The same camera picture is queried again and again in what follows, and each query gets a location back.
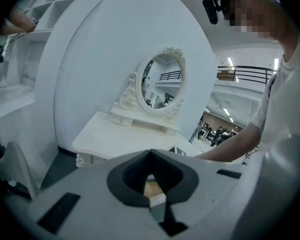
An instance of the black slot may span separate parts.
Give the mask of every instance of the black slot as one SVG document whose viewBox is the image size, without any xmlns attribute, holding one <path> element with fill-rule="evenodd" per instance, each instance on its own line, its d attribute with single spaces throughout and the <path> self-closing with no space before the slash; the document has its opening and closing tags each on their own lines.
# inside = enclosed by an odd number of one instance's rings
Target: black slot
<svg viewBox="0 0 300 240">
<path fill-rule="evenodd" d="M 43 218 L 39 220 L 38 225 L 56 234 L 79 199 L 80 196 L 77 194 L 64 194 Z"/>
<path fill-rule="evenodd" d="M 239 179 L 241 177 L 241 173 L 237 173 L 237 172 L 233 172 L 233 171 L 229 171 L 229 170 L 224 170 L 224 169 L 221 169 L 221 170 L 218 170 L 216 173 L 218 174 L 221 174 L 221 175 L 225 175 L 227 177 L 230 177 L 230 178 L 234 178 L 234 179 Z"/>
</svg>

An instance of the oval mirror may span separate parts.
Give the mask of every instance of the oval mirror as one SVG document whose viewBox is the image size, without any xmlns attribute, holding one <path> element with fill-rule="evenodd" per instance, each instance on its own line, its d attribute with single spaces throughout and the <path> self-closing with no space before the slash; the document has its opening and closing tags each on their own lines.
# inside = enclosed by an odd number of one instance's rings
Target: oval mirror
<svg viewBox="0 0 300 240">
<path fill-rule="evenodd" d="M 175 57 L 162 54 L 147 64 L 141 82 L 144 102 L 154 109 L 171 105 L 178 95 L 182 82 L 182 71 Z"/>
</svg>

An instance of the white dressing table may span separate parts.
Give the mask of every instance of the white dressing table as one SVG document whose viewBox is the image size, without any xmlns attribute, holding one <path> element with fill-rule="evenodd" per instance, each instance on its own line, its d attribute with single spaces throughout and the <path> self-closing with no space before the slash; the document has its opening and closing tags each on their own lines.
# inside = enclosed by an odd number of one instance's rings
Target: white dressing table
<svg viewBox="0 0 300 240">
<path fill-rule="evenodd" d="M 170 75 L 170 79 L 162 80 L 165 75 Z M 142 93 L 146 88 L 141 87 L 145 79 L 149 87 L 146 97 Z M 128 87 L 110 114 L 97 112 L 73 141 L 77 166 L 145 149 L 170 150 L 174 146 L 190 157 L 201 154 L 180 135 L 181 129 L 176 125 L 186 86 L 187 68 L 180 49 L 164 48 L 150 54 L 138 71 L 131 73 Z M 158 98 L 165 99 L 163 108 L 155 109 L 145 102 L 147 99 L 154 103 Z"/>
<path fill-rule="evenodd" d="M 159 128 L 139 123 L 125 127 L 109 122 L 106 117 L 106 113 L 97 112 L 72 144 L 86 165 L 145 149 L 168 150 L 172 146 L 177 146 L 190 157 L 201 153 L 179 134 L 171 136 Z"/>
</svg>

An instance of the white t-shirt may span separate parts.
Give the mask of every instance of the white t-shirt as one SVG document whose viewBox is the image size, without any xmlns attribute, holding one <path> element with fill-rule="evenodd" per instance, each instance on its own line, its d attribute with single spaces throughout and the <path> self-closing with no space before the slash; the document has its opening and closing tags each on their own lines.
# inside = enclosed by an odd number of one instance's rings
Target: white t-shirt
<svg viewBox="0 0 300 240">
<path fill-rule="evenodd" d="M 262 133 L 258 151 L 291 134 L 300 135 L 300 35 L 291 59 L 285 62 L 282 58 L 276 76 L 269 80 L 251 123 Z"/>
</svg>

